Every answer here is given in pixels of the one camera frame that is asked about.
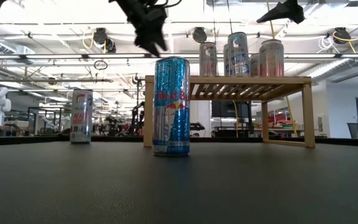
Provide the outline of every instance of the wooden stand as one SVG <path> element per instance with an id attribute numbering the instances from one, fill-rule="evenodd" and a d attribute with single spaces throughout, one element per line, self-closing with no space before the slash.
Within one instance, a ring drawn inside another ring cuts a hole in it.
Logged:
<path id="1" fill-rule="evenodd" d="M 144 147 L 152 146 L 154 76 L 147 75 L 145 93 Z M 267 103 L 302 92 L 305 142 L 269 140 Z M 190 77 L 191 100 L 262 101 L 262 136 L 264 143 L 315 147 L 313 100 L 310 77 Z"/>

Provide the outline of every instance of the silver red bull can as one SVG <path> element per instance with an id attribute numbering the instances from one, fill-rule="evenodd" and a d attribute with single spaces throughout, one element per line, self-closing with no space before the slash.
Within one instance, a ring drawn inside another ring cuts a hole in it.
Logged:
<path id="1" fill-rule="evenodd" d="M 218 75 L 216 65 L 218 58 L 216 56 L 216 45 L 212 42 L 200 44 L 200 75 L 206 77 L 215 77 Z"/>
<path id="2" fill-rule="evenodd" d="M 247 35 L 243 32 L 235 32 L 227 39 L 230 55 L 231 76 L 249 76 L 249 56 Z"/>
<path id="3" fill-rule="evenodd" d="M 71 143 L 90 143 L 92 131 L 92 90 L 74 90 L 71 107 Z"/>
<path id="4" fill-rule="evenodd" d="M 229 46 L 226 44 L 223 47 L 223 65 L 224 65 L 224 76 L 230 76 L 230 56 L 229 56 Z"/>
<path id="5" fill-rule="evenodd" d="M 259 77 L 259 54 L 251 55 L 249 59 L 250 63 L 250 76 L 251 77 Z"/>
<path id="6" fill-rule="evenodd" d="M 259 49 L 259 75 L 284 76 L 284 46 L 279 40 L 266 40 Z"/>
<path id="7" fill-rule="evenodd" d="M 190 151 L 190 64 L 168 57 L 155 64 L 153 144 L 157 156 Z"/>

